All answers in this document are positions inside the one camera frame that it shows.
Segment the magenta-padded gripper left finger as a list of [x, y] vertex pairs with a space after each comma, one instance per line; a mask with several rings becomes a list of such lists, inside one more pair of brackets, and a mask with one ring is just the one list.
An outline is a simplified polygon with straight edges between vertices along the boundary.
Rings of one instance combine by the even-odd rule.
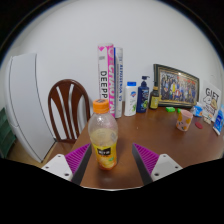
[[67, 155], [57, 154], [42, 169], [80, 185], [91, 154], [91, 145], [86, 144]]

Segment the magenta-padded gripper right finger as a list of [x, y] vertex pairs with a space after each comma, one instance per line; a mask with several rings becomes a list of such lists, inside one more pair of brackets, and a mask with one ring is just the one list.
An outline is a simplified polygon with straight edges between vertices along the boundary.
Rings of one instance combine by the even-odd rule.
[[182, 169], [169, 155], [157, 154], [136, 143], [132, 145], [132, 154], [144, 185]]

